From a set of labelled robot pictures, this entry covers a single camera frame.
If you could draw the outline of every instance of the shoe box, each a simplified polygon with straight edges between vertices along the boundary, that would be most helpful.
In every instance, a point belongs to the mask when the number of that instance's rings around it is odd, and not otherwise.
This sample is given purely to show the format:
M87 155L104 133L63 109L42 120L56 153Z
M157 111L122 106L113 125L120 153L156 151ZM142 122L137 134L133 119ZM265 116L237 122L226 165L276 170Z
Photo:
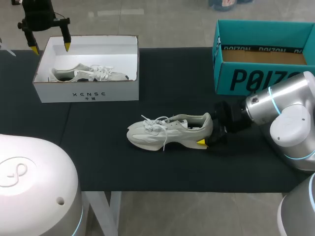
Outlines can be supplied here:
M69 70L77 64L113 66L125 81L50 82L52 68ZM50 37L33 85L43 103L139 100L138 37L131 35L72 36L68 52L62 37Z
M315 74L314 26L218 20L212 51L217 94L248 96L304 71Z

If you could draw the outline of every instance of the shoe heel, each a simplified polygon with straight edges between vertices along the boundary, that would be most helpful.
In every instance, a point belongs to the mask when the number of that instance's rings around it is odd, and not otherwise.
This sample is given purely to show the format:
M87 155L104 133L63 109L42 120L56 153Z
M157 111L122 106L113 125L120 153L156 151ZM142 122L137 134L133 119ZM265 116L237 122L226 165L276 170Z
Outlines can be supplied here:
M180 142L182 145L184 145L187 148L194 148L194 149L207 149L207 145L206 144L202 144L202 143L197 143L196 141L181 141Z

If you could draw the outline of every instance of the teal shoe box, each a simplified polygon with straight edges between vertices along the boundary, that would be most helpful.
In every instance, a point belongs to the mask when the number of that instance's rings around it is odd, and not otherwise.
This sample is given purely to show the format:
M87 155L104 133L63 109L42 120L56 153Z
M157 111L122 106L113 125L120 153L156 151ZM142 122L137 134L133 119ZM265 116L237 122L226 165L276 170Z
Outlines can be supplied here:
M212 56L217 94L249 95L315 74L315 24L218 20Z

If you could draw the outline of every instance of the table leg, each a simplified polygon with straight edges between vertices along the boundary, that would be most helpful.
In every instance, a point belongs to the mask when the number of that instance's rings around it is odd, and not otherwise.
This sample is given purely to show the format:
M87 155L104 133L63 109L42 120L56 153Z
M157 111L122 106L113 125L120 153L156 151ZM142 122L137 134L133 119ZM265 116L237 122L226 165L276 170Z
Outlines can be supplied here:
M109 207L112 211L114 222L118 229L119 225L119 214L120 214L120 205L122 201L122 193L121 192L112 192L110 197Z
M113 217L113 213L104 192L84 192L90 205L95 213L95 216L99 222L99 225L105 236L118 236L118 221L117 214L116 220Z

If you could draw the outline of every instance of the shoelace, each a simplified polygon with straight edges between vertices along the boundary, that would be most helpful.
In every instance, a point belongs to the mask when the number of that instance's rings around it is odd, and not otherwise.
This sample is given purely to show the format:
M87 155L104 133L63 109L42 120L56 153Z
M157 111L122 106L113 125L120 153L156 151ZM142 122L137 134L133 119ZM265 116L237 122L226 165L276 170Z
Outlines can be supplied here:
M165 132L165 141L164 141L164 144L163 144L163 151L164 151L165 150L165 144L166 144L166 141L167 141L167 126L163 125L162 124L162 120L159 120L159 119L161 119L161 118L168 119L168 117L158 117L155 120L150 120L150 119L146 118L143 115L141 115L141 116L144 119L146 119L146 120L143 121L143 125L149 132L156 131L157 128L161 128L162 130L164 130L164 132Z
M102 81L105 78L107 80L108 76L112 73L114 69L113 66L100 66L100 65L92 65L90 71L93 74L90 75L91 78L96 78L98 81Z

